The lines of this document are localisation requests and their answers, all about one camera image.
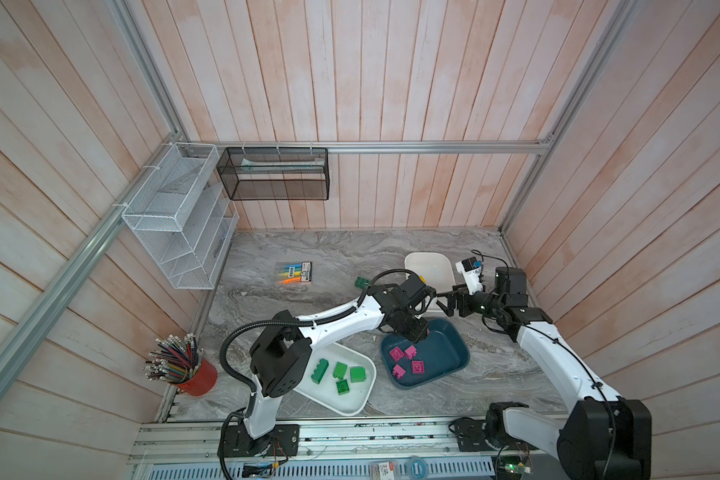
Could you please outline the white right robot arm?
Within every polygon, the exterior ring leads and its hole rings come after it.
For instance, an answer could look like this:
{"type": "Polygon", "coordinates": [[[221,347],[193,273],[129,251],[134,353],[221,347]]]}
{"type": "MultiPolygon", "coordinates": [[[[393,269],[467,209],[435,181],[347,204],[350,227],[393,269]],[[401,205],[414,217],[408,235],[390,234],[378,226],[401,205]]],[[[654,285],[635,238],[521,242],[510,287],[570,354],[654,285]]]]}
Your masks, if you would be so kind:
{"type": "Polygon", "coordinates": [[[603,381],[570,348],[549,315],[528,303],[526,275],[499,267],[484,287],[476,258],[456,263],[465,283],[446,293],[442,310],[478,314],[529,354],[562,398],[568,417],[555,420],[520,402],[494,402],[484,423],[487,443],[502,448],[523,442],[560,463],[571,479],[647,479],[651,475],[652,416],[603,381]]]}

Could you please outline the green lego cube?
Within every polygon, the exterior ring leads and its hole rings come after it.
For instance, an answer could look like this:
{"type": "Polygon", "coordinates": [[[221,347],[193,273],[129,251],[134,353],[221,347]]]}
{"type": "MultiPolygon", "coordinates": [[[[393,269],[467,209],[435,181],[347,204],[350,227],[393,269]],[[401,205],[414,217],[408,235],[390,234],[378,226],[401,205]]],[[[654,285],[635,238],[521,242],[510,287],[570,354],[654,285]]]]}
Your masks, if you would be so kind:
{"type": "Polygon", "coordinates": [[[360,366],[351,367],[349,370],[349,378],[351,383],[363,383],[367,380],[367,371],[360,366]]]}
{"type": "Polygon", "coordinates": [[[334,365],[334,369],[332,371],[332,377],[337,380],[345,379],[345,376],[347,374],[348,366],[343,362],[337,362],[334,365]]]}

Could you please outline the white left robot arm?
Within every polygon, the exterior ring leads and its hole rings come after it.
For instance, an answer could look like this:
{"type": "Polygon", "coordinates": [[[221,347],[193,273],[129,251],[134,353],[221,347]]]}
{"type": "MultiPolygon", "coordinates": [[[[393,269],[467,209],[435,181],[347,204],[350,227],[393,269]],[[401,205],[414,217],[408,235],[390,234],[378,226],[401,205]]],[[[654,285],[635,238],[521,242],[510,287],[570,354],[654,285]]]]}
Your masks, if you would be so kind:
{"type": "Polygon", "coordinates": [[[312,315],[294,316],[283,310],[269,320],[237,327],[222,341],[218,361],[223,371],[249,389],[248,403],[229,414],[237,420],[238,437],[251,452],[276,427],[281,398],[302,381],[311,356],[354,334],[389,326],[417,343],[428,335],[423,315],[437,296],[408,269],[386,270],[364,286],[359,296],[338,307],[312,315]],[[236,370],[228,359],[231,344],[241,335],[260,330],[249,349],[251,376],[236,370]]]}

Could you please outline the dark green 2x4 lego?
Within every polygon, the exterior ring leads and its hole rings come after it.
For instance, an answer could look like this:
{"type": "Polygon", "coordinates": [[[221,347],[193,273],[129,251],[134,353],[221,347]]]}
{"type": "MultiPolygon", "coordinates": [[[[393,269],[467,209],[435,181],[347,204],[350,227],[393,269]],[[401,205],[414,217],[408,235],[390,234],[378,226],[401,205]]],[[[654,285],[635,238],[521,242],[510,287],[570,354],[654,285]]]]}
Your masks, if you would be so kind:
{"type": "Polygon", "coordinates": [[[364,277],[357,277],[355,280],[355,286],[359,289],[365,289],[370,284],[370,280],[364,277]]]}

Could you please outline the long green lego brick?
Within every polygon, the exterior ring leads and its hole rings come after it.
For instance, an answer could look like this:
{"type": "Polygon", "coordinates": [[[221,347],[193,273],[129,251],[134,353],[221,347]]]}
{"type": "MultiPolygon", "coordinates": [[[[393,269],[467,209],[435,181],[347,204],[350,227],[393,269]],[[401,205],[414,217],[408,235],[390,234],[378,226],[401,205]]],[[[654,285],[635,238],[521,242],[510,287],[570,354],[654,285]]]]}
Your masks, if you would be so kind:
{"type": "Polygon", "coordinates": [[[313,373],[310,376],[311,381],[319,385],[325,377],[330,363],[328,360],[321,358],[318,360],[313,373]]]}

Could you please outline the green square lego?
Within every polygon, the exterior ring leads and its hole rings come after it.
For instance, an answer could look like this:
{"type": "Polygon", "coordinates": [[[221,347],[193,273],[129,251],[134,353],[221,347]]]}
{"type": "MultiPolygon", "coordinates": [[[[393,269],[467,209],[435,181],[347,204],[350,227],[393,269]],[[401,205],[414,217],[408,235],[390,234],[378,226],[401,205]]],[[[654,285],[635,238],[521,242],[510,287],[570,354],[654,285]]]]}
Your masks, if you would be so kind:
{"type": "Polygon", "coordinates": [[[350,385],[346,379],[338,380],[336,382],[336,389],[338,395],[345,395],[350,392],[350,385]]]}

